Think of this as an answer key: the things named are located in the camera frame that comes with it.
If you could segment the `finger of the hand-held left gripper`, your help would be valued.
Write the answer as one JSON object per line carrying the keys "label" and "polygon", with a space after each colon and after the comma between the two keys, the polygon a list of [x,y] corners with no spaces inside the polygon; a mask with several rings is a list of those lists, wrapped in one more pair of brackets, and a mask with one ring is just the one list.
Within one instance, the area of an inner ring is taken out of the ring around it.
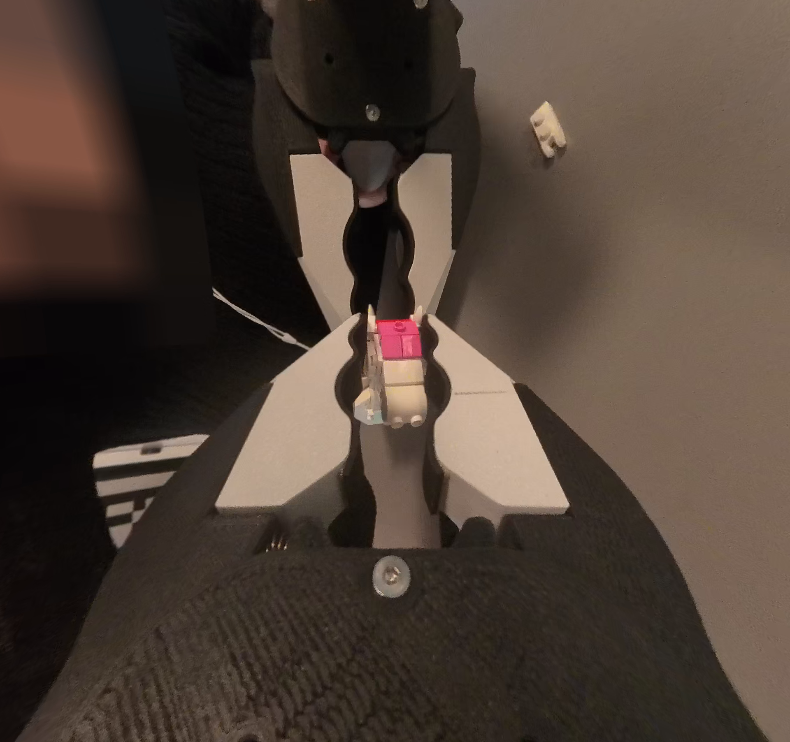
{"label": "finger of the hand-held left gripper", "polygon": [[299,263],[331,331],[351,316],[355,276],[346,248],[358,201],[352,180],[324,155],[291,155]]}
{"label": "finger of the hand-held left gripper", "polygon": [[386,243],[386,318],[437,312],[455,256],[452,158],[427,153],[397,180]]}

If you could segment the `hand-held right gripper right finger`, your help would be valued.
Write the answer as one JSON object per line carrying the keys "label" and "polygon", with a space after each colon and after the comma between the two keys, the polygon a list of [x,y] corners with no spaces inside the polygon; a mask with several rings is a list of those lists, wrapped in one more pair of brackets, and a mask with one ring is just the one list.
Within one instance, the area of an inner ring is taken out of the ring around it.
{"label": "hand-held right gripper right finger", "polygon": [[433,357],[449,380],[449,401],[434,427],[446,475],[440,502],[458,526],[508,515],[563,515],[569,501],[508,374],[437,317]]}

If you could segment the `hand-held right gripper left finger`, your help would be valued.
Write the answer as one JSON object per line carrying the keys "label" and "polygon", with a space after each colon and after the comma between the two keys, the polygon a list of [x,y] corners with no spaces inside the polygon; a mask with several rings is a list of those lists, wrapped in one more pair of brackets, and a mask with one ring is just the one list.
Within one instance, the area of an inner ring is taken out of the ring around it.
{"label": "hand-held right gripper left finger", "polygon": [[262,408],[216,499],[223,515],[271,513],[283,523],[318,519],[328,526],[344,509],[341,471],[351,419],[337,379],[355,355],[359,314],[324,337],[271,382]]}

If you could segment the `white lego animal model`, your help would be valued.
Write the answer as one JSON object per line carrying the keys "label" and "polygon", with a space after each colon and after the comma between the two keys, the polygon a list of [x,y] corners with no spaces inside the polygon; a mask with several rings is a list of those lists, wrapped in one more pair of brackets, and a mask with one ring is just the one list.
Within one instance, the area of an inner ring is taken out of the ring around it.
{"label": "white lego animal model", "polygon": [[368,306],[362,390],[353,405],[361,424],[419,428],[427,420],[421,318],[418,308],[407,319],[381,320]]}

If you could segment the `white lego piece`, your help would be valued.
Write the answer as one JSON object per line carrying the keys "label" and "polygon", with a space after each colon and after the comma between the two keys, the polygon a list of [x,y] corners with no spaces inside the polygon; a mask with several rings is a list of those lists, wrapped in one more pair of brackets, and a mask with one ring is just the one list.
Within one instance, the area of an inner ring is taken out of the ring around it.
{"label": "white lego piece", "polygon": [[529,118],[539,149],[547,160],[555,158],[567,148],[566,133],[553,106],[544,101]]}

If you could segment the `checkered black white card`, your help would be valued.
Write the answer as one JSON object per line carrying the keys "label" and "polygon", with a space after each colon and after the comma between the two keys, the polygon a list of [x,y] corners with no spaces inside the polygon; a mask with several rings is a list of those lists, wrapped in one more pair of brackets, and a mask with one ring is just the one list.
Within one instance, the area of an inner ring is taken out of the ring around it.
{"label": "checkered black white card", "polygon": [[115,549],[124,546],[156,494],[208,438],[206,434],[192,434],[94,454],[95,490]]}

